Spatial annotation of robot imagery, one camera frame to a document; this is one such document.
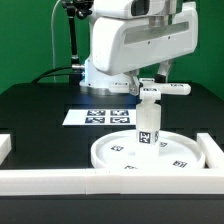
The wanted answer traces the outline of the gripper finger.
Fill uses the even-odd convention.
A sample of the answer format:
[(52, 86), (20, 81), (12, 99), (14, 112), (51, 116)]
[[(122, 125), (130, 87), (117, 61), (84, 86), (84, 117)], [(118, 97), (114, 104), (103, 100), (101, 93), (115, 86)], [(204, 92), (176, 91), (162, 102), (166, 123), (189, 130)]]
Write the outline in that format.
[(158, 72), (154, 77), (156, 83), (166, 83), (173, 65), (172, 60), (166, 60), (160, 63)]
[(139, 81), (135, 74), (130, 73), (129, 77), (131, 79), (129, 84), (129, 93), (133, 96), (138, 96), (140, 94), (140, 88), (143, 86), (143, 84)]

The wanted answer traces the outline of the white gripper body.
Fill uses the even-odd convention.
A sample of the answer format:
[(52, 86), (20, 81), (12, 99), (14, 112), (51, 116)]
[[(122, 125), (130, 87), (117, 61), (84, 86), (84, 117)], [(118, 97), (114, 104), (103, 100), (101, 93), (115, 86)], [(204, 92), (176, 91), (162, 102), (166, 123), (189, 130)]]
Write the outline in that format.
[(117, 75), (193, 52), (194, 1), (94, 0), (91, 53), (97, 70)]

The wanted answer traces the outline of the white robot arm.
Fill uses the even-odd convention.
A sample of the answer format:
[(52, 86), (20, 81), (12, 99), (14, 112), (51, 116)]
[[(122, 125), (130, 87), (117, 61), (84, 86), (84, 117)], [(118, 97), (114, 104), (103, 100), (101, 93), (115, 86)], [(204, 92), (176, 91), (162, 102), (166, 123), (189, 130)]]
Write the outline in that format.
[(164, 83), (172, 61), (197, 46), (195, 0), (94, 0), (91, 10), (85, 92), (137, 95), (141, 68), (157, 64)]

